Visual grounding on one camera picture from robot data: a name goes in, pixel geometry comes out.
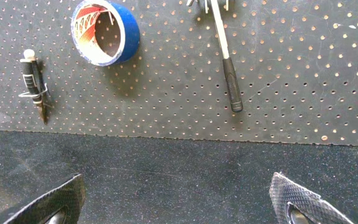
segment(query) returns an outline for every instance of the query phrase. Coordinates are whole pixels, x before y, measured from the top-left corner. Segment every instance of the roll of tape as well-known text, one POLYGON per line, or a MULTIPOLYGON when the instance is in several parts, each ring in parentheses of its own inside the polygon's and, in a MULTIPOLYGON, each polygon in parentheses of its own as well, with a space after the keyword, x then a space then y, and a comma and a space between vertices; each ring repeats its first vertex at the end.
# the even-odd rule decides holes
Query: roll of tape
POLYGON ((81 56, 94 65, 107 66, 129 60, 139 47, 140 32, 135 17, 124 6, 108 0, 85 0, 74 10, 71 35, 81 56), (110 52, 105 52, 97 41, 96 23, 108 14, 115 34, 102 37, 111 39, 110 52))

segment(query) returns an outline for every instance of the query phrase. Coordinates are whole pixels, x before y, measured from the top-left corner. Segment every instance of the pegboard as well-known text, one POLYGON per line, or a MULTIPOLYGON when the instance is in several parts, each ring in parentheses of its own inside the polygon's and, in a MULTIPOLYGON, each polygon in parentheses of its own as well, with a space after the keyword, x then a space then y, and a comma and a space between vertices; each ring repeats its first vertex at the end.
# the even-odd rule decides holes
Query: pegboard
POLYGON ((241 113, 203 2, 119 3, 137 19, 139 51, 97 67, 70 35, 79 1, 0 1, 0 130, 358 145, 358 0, 222 4, 241 113), (18 97, 28 48, 50 88, 47 126, 18 97))

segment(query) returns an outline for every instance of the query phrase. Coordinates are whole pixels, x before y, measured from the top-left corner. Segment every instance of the white cap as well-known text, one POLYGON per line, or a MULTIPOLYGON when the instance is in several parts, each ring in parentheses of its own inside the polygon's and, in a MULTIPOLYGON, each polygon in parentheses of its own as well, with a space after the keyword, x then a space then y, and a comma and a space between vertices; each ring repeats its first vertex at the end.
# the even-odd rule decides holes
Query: white cap
POLYGON ((35 52, 31 49, 27 49, 24 51, 24 58, 28 60, 35 60, 35 52))

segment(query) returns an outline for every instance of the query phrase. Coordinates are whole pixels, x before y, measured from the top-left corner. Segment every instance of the speckled black countertop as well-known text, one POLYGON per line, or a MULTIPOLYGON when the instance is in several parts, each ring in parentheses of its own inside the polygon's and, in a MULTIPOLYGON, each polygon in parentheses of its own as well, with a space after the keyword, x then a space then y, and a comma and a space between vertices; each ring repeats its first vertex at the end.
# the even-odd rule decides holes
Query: speckled black countertop
POLYGON ((80 172, 79 223, 275 223, 280 171, 358 223, 358 147, 0 131, 0 211, 80 172))

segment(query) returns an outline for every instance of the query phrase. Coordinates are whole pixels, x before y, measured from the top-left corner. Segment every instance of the black tool handle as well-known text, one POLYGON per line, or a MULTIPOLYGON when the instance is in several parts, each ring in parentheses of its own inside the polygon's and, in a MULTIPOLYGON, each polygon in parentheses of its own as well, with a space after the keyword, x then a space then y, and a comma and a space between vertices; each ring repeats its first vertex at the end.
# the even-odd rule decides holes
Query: black tool handle
POLYGON ((231 110, 233 112, 242 111, 242 100, 240 95, 239 84, 237 82, 236 71, 231 58, 223 59, 224 76, 226 77, 227 89, 230 97, 231 110))
POLYGON ((29 93, 31 95, 38 95, 32 98, 34 103, 36 104, 41 103, 42 97, 37 87, 37 83, 35 82, 34 71, 32 69, 32 62, 21 62, 21 66, 22 66, 24 83, 27 89, 29 89, 29 93))

